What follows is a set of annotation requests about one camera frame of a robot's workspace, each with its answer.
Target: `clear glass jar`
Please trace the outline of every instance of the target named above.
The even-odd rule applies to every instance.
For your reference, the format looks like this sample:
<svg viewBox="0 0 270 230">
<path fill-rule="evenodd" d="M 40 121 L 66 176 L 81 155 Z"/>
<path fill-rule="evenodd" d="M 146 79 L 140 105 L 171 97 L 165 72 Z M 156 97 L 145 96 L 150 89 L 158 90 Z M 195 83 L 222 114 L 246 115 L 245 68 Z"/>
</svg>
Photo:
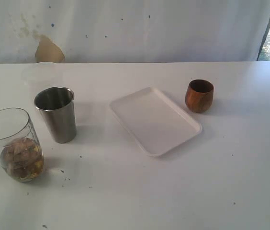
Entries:
<svg viewBox="0 0 270 230">
<path fill-rule="evenodd" d="M 0 110 L 0 163 L 5 172 L 20 182 L 39 176 L 43 153 L 29 114 L 21 108 Z"/>
</svg>

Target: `wooden cup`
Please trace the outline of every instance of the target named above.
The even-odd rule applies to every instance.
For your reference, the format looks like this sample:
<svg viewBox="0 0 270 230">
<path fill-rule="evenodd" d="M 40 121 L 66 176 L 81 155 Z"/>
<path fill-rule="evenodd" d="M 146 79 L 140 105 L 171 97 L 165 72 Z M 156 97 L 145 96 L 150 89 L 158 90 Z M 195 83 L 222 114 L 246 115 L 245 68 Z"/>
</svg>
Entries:
<svg viewBox="0 0 270 230">
<path fill-rule="evenodd" d="M 213 94 L 213 84 L 206 80 L 193 80 L 186 92 L 186 106 L 195 113 L 203 113 L 211 107 Z"/>
</svg>

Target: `white wall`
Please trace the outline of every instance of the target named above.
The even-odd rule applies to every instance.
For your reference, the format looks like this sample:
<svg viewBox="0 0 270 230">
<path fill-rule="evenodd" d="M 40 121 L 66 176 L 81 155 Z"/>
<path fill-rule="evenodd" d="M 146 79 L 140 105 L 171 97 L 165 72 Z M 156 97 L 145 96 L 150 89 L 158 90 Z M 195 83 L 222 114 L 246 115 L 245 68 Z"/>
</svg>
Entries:
<svg viewBox="0 0 270 230">
<path fill-rule="evenodd" d="M 34 62 L 41 34 L 65 62 L 256 60 L 269 16 L 270 0 L 0 0 L 0 63 Z"/>
</svg>

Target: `white tray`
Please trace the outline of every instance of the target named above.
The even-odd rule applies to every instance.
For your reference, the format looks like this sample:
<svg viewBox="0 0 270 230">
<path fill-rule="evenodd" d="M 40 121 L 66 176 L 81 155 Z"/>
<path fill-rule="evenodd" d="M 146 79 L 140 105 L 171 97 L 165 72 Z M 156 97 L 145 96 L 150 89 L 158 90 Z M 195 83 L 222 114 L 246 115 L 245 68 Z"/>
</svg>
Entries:
<svg viewBox="0 0 270 230">
<path fill-rule="evenodd" d="M 160 156 L 202 131 L 200 123 L 156 88 L 117 99 L 110 108 L 149 156 Z"/>
</svg>

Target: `stainless steel cup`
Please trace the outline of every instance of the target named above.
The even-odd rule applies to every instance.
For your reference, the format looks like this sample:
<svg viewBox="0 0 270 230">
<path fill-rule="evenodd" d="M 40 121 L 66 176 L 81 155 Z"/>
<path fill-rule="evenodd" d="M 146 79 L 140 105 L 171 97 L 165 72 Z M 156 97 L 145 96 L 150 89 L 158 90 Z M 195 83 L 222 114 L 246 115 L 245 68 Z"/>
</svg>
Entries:
<svg viewBox="0 0 270 230">
<path fill-rule="evenodd" d="M 77 134 L 73 99 L 73 91 L 66 87 L 43 90 L 34 99 L 35 107 L 58 143 L 71 141 Z"/>
</svg>

